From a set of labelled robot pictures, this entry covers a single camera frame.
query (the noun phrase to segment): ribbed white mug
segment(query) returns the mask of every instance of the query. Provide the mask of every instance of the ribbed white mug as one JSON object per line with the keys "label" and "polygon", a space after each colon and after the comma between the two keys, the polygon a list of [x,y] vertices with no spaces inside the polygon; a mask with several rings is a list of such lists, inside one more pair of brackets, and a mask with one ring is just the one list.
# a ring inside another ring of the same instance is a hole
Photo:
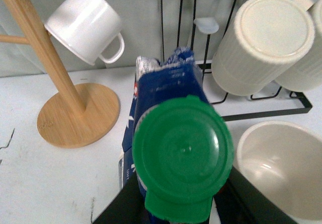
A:
{"label": "ribbed white mug", "polygon": [[[124,51],[120,16],[105,0],[65,0],[49,17],[45,28],[67,49],[90,65],[99,57],[113,63]],[[110,59],[101,53],[118,37],[120,48]]]}
{"label": "ribbed white mug", "polygon": [[295,92],[322,85],[322,0],[309,9],[315,24],[315,40],[311,50],[275,81]]}
{"label": "ribbed white mug", "polygon": [[313,41],[313,21],[294,0],[248,0],[214,55],[213,77],[233,95],[255,94],[303,58]]}

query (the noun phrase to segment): white mug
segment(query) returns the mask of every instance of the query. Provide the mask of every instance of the white mug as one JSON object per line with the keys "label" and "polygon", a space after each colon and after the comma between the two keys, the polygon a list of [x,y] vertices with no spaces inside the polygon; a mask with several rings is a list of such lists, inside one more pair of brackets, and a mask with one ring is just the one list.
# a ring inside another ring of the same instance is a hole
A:
{"label": "white mug", "polygon": [[293,0],[248,0],[213,58],[213,77],[233,95],[255,94],[303,58],[313,41],[313,21]]}
{"label": "white mug", "polygon": [[243,133],[236,157],[246,179],[297,223],[322,222],[321,136],[291,122],[261,122]]}
{"label": "white mug", "polygon": [[322,84],[322,0],[309,9],[315,24],[315,41],[311,50],[275,81],[295,92],[311,90]]}
{"label": "white mug", "polygon": [[[65,0],[49,17],[45,28],[67,49],[90,65],[99,57],[114,63],[124,51],[122,21],[105,0]],[[118,37],[120,48],[110,59],[103,50]]]}

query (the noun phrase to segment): green lid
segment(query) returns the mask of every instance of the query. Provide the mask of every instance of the green lid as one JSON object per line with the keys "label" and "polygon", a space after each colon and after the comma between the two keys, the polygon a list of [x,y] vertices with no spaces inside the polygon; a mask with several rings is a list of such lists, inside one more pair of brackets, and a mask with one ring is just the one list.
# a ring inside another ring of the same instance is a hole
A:
{"label": "green lid", "polygon": [[139,125],[132,150],[148,211],[172,222],[208,219],[233,162],[231,136],[212,106],[195,96],[161,103]]}

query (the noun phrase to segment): white plastic hook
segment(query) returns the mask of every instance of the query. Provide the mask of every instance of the white plastic hook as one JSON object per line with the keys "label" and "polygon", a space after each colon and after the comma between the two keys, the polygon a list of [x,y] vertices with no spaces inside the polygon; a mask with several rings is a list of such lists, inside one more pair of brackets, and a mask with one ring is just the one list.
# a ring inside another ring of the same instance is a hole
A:
{"label": "white plastic hook", "polygon": [[214,17],[197,18],[193,22],[203,34],[214,34],[219,30],[219,24]]}

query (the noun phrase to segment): wooden dowel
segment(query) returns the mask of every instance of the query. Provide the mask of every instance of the wooden dowel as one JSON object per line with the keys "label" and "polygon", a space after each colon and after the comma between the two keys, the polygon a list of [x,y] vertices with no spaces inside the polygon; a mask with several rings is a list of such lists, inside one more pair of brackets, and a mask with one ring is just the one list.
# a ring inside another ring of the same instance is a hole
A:
{"label": "wooden dowel", "polygon": [[4,2],[44,65],[62,99],[74,114],[83,114],[86,110],[85,104],[77,93],[30,0],[4,0]]}
{"label": "wooden dowel", "polygon": [[0,42],[14,43],[14,44],[29,44],[28,39],[25,37],[3,35],[3,34],[0,34]]}

